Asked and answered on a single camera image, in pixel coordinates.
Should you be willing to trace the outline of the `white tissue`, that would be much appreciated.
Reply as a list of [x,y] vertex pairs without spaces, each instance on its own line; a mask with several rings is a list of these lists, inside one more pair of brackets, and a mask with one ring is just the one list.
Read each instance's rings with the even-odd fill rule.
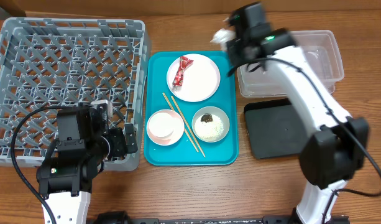
[[234,38],[234,33],[231,30],[220,29],[218,30],[211,40],[213,44],[219,44],[223,52],[227,51],[227,42]]

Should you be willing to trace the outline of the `white cup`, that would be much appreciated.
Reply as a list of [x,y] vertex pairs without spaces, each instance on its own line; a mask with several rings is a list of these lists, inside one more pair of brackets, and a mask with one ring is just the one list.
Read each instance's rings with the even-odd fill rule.
[[149,119],[149,131],[156,138],[167,138],[174,130],[172,121],[173,118],[170,113],[166,111],[158,111]]

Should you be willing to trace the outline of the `red snack wrapper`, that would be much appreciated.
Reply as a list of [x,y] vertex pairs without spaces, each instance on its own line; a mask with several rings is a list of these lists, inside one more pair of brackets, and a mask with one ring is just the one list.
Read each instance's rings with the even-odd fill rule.
[[176,72],[175,78],[172,82],[173,87],[179,87],[183,84],[183,77],[185,70],[193,64],[194,60],[188,57],[181,56],[179,61],[179,68]]

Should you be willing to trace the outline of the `dark brown food lump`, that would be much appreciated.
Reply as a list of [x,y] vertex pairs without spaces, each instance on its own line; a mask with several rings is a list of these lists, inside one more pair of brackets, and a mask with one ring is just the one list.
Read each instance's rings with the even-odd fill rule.
[[200,119],[201,122],[205,122],[205,123],[209,123],[209,122],[212,122],[213,121],[213,116],[212,114],[204,114],[202,115],[201,119]]

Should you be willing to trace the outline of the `grey bowl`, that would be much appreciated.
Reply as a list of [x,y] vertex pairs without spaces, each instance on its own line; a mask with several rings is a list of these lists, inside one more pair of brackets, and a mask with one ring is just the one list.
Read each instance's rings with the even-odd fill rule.
[[204,114],[215,114],[216,116],[219,116],[221,119],[222,119],[222,122],[224,124],[224,132],[223,134],[221,135],[221,138],[218,140],[222,140],[226,134],[229,132],[229,129],[230,129],[230,121],[229,121],[229,118],[227,116],[227,114],[220,108],[218,107],[215,107],[215,106],[205,106],[201,109],[199,109],[193,116],[193,120],[192,120],[192,130],[194,132],[194,125],[195,125],[195,122],[196,120],[204,115]]

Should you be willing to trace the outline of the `white rice pile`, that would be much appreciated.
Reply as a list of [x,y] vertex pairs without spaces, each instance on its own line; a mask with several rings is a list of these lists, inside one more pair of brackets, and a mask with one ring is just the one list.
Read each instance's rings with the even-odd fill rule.
[[215,142],[221,138],[224,132],[224,124],[222,119],[215,114],[212,114],[213,121],[209,123],[201,122],[200,116],[194,125],[194,132],[202,140],[206,142]]

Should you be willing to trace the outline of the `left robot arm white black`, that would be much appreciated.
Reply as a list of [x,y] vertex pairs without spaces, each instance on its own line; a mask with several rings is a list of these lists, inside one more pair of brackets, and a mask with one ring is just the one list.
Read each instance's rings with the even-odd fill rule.
[[[45,223],[85,223],[93,179],[103,171],[105,158],[123,157],[109,164],[132,171],[139,164],[137,134],[132,124],[124,129],[100,124],[59,121],[58,137],[37,170]],[[57,151],[53,157],[50,152]]]

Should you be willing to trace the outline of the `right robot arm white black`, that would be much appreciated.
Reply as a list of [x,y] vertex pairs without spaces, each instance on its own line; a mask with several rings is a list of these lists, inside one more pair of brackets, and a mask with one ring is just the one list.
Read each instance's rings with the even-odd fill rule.
[[286,29],[227,31],[221,47],[236,68],[255,64],[285,90],[308,138],[299,155],[307,183],[289,223],[332,223],[331,210],[339,192],[364,165],[369,125],[354,119],[316,76],[298,42]]

